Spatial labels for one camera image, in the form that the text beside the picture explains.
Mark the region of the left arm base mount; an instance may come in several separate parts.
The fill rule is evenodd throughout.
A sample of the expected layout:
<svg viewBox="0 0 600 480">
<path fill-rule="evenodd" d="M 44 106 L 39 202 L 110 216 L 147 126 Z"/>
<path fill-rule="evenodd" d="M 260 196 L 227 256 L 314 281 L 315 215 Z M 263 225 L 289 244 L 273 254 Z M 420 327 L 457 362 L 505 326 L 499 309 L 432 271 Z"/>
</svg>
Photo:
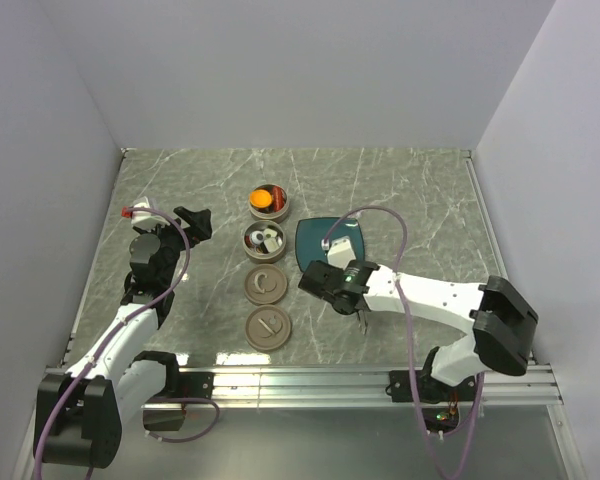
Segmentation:
<svg viewBox="0 0 600 480">
<path fill-rule="evenodd" d="M 142 410 L 146 430 L 156 434 L 179 432 L 185 424 L 190 403 L 174 399 L 212 398 L 215 374 L 210 371 L 185 371 L 179 374 L 174 387 L 152 397 Z"/>
</svg>

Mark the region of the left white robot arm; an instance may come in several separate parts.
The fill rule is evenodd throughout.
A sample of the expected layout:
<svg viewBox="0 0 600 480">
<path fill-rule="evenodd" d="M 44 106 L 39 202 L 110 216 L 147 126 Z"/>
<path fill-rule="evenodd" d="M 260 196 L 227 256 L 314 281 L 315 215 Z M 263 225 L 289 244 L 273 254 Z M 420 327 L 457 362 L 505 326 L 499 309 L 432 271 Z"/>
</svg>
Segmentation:
<svg viewBox="0 0 600 480">
<path fill-rule="evenodd" d="M 108 467 L 123 428 L 149 400 L 182 388 L 174 354 L 144 350 L 170 313 L 192 249 L 212 236 L 211 212 L 182 206 L 166 214 L 143 198 L 122 211 L 137 236 L 130 271 L 111 324 L 76 363 L 41 380 L 36 396 L 34 476 L 44 464 Z"/>
</svg>

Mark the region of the near metal round container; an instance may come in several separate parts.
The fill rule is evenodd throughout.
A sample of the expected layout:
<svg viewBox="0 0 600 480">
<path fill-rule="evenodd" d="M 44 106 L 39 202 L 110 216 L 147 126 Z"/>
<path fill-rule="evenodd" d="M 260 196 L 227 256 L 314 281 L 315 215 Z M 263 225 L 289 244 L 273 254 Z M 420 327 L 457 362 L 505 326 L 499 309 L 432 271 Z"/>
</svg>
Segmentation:
<svg viewBox="0 0 600 480">
<path fill-rule="evenodd" d="M 250 241 L 250 234 L 253 231 L 264 231 L 265 229 L 274 229 L 278 232 L 279 242 L 282 244 L 281 248 L 273 254 L 267 254 L 261 245 L 253 245 Z M 267 220 L 258 220 L 249 224 L 242 234 L 242 246 L 246 255 L 254 263 L 272 264 L 279 261 L 286 253 L 287 248 L 287 236 L 283 229 L 275 222 Z"/>
</svg>

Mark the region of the brown lid with bar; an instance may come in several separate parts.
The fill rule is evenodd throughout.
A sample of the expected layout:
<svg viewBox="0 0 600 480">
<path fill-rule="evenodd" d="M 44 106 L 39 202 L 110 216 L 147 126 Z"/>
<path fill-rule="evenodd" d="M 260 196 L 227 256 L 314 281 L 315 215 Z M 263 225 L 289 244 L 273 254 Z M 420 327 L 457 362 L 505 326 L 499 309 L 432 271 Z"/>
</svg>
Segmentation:
<svg viewBox="0 0 600 480">
<path fill-rule="evenodd" d="M 272 352 L 284 346 L 292 334 L 289 315 L 275 305 L 262 305 L 253 310 L 245 323 L 245 336 L 251 347 Z"/>
</svg>

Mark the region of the teal square plate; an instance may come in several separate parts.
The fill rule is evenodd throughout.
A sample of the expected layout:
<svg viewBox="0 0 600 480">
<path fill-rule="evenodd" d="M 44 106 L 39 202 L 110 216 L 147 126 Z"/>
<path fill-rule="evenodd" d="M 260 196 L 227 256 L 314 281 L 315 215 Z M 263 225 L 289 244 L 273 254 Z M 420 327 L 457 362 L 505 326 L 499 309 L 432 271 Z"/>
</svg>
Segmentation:
<svg viewBox="0 0 600 480">
<path fill-rule="evenodd" d="M 327 254 L 322 249 L 321 241 L 337 220 L 337 217 L 314 217 L 298 222 L 295 233 L 295 257 L 301 272 L 304 272 L 313 260 L 327 261 Z M 330 241 L 335 242 L 343 237 L 348 237 L 351 241 L 355 257 L 364 260 L 364 239 L 357 219 L 348 218 L 339 224 L 331 234 Z"/>
</svg>

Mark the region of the blue white small bowl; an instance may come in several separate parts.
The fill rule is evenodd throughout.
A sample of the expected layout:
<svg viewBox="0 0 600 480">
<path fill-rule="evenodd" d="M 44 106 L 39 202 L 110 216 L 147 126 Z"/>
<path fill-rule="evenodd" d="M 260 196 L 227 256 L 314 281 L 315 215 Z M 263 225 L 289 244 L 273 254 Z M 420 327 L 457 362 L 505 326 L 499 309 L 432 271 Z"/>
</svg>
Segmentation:
<svg viewBox="0 0 600 480">
<path fill-rule="evenodd" d="M 265 240 L 265 235 L 262 231 L 253 231 L 250 236 L 250 241 L 253 245 L 261 245 Z"/>
</svg>

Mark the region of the white rice block seaweed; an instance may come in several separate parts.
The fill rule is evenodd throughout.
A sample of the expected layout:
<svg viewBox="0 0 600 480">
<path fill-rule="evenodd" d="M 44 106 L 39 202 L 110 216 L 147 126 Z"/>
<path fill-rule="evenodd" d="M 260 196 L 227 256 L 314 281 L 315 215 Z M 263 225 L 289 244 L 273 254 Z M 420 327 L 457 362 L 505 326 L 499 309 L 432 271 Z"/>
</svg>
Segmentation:
<svg viewBox="0 0 600 480">
<path fill-rule="evenodd" d="M 268 237 L 262 243 L 262 248 L 266 251 L 267 254 L 273 254 L 281 248 L 282 244 L 279 242 L 278 238 Z"/>
</svg>

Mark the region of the brown lid with curl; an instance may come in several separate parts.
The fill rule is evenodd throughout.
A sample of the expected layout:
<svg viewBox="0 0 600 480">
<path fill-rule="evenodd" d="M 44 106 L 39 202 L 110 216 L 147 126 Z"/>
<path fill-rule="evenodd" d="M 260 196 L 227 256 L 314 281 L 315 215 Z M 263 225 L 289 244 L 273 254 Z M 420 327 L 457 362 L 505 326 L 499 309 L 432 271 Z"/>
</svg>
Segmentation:
<svg viewBox="0 0 600 480">
<path fill-rule="evenodd" d="M 275 265 L 261 264 L 247 273 L 243 288 L 246 298 L 254 305 L 276 304 L 286 295 L 288 280 Z"/>
</svg>

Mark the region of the red sausage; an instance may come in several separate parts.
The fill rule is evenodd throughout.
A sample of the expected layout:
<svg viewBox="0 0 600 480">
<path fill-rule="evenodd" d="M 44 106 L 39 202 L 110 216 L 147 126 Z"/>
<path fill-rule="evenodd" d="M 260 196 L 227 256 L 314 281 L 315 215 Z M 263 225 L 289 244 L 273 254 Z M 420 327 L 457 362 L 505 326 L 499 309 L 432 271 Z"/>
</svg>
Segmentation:
<svg viewBox="0 0 600 480">
<path fill-rule="evenodd" d="M 286 194 L 280 186 L 274 185 L 272 187 L 272 198 L 274 211 L 281 211 L 286 204 Z"/>
</svg>

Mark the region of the metal round container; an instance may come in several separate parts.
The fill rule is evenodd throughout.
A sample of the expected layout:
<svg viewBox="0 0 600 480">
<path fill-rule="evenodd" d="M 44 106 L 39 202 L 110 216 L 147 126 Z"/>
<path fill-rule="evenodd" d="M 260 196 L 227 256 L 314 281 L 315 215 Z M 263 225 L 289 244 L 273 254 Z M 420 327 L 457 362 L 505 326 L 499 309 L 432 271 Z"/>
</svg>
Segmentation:
<svg viewBox="0 0 600 480">
<path fill-rule="evenodd" d="M 272 187 L 274 185 L 277 185 L 277 184 L 263 184 L 263 185 L 260 185 L 256 188 L 254 188 L 253 190 L 266 189 L 272 194 Z M 285 190 L 284 190 L 284 192 L 286 194 L 286 204 L 285 204 L 285 207 L 281 211 L 278 211 L 278 212 L 274 211 L 273 203 L 268 209 L 254 209 L 249 203 L 249 195 L 248 195 L 248 208 L 249 208 L 249 211 L 252 214 L 252 216 L 254 218 L 260 219 L 260 220 L 269 220 L 269 221 L 273 221 L 273 222 L 277 222 L 277 223 L 282 222 L 288 216 L 289 211 L 290 211 L 290 205 L 291 205 L 290 199 L 287 195 L 287 192 Z"/>
<path fill-rule="evenodd" d="M 253 231 L 264 231 L 265 229 L 274 229 L 278 232 L 279 242 L 282 244 L 281 248 L 273 254 L 267 254 L 261 245 L 253 245 L 250 241 L 250 234 Z M 249 224 L 242 234 L 242 246 L 246 255 L 254 263 L 272 264 L 279 261 L 286 253 L 287 248 L 287 236 L 283 229 L 275 222 L 267 220 L 258 220 Z"/>
</svg>

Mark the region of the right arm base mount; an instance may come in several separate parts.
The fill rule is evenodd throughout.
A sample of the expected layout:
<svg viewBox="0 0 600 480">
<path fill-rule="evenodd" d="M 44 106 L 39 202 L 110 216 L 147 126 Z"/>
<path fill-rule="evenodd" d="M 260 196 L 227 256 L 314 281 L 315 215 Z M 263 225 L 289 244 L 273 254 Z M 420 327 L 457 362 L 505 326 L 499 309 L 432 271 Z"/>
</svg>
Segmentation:
<svg viewBox="0 0 600 480">
<path fill-rule="evenodd" d="M 413 403 L 410 370 L 391 370 L 388 372 L 389 383 L 385 394 L 393 403 Z M 441 404 L 451 401 L 470 402 L 476 397 L 478 381 L 476 377 L 468 377 L 457 386 L 449 386 L 425 374 L 423 370 L 415 370 L 415 385 L 419 399 L 425 404 Z"/>
</svg>

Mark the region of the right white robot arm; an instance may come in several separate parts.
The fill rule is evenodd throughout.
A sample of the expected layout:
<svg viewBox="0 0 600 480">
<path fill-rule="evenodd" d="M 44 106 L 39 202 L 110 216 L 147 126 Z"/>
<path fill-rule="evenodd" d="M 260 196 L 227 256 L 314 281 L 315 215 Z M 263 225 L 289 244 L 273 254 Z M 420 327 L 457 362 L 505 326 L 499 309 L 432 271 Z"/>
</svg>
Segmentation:
<svg viewBox="0 0 600 480">
<path fill-rule="evenodd" d="M 421 374 L 422 391 L 432 399 L 445 398 L 466 378 L 487 370 L 526 374 L 538 315 L 505 278 L 453 283 L 367 261 L 353 260 L 342 269 L 314 260 L 299 288 L 341 315 L 404 313 L 462 332 L 461 339 L 434 352 Z"/>
</svg>

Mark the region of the orange half fruit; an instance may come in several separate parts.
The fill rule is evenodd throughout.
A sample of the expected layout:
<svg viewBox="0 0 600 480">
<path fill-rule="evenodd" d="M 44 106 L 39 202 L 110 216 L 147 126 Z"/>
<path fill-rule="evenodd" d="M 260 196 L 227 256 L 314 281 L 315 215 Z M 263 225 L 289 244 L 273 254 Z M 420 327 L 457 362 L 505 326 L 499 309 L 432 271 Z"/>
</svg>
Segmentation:
<svg viewBox="0 0 600 480">
<path fill-rule="evenodd" d="M 273 196 L 266 189 L 255 189 L 249 194 L 249 203 L 254 209 L 268 209 L 273 203 Z"/>
</svg>

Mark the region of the aluminium front rail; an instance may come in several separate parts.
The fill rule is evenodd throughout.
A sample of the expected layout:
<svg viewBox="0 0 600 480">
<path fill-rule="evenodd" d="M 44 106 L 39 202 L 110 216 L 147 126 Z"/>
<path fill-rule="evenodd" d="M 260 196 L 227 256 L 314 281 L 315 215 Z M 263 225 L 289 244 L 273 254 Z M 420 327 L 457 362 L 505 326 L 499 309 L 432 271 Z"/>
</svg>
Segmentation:
<svg viewBox="0 0 600 480">
<path fill-rule="evenodd" d="M 223 408 L 376 408 L 398 407 L 385 394 L 388 372 L 397 365 L 216 366 L 188 368 L 215 374 L 212 398 Z M 485 374 L 485 406 L 560 405 L 562 395 L 552 369 L 532 365 L 521 377 Z"/>
</svg>

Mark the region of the far metal round container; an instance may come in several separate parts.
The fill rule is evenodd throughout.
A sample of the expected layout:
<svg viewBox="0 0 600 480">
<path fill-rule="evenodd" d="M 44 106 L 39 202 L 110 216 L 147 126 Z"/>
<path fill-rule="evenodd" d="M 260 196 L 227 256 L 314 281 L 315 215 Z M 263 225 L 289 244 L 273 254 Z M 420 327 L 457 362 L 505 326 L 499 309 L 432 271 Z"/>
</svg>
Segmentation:
<svg viewBox="0 0 600 480">
<path fill-rule="evenodd" d="M 260 185 L 256 188 L 254 188 L 253 190 L 266 189 L 272 194 L 272 187 L 274 185 L 277 185 L 277 184 L 263 184 L 263 185 Z M 273 203 L 268 209 L 254 209 L 249 203 L 249 195 L 248 195 L 248 208 L 249 208 L 249 211 L 252 214 L 252 216 L 254 218 L 260 219 L 260 220 L 269 220 L 269 221 L 273 221 L 273 222 L 277 222 L 277 223 L 282 222 L 288 216 L 289 211 L 290 211 L 290 205 L 291 205 L 290 199 L 287 195 L 287 192 L 285 190 L 284 190 L 284 192 L 286 194 L 286 204 L 285 204 L 285 207 L 281 211 L 278 211 L 278 212 L 274 211 Z"/>
</svg>

